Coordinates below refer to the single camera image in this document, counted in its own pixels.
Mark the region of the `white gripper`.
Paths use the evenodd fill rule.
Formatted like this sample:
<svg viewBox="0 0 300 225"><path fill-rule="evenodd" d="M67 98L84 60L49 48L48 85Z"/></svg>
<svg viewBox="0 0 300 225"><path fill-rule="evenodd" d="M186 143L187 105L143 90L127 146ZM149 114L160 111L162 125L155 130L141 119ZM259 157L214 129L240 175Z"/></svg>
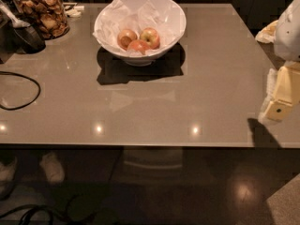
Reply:
<svg viewBox="0 0 300 225"><path fill-rule="evenodd" d="M264 125L281 122L300 103L300 0L293 0L280 15L274 52L287 62L267 75L266 98L258 117Z"/></svg>

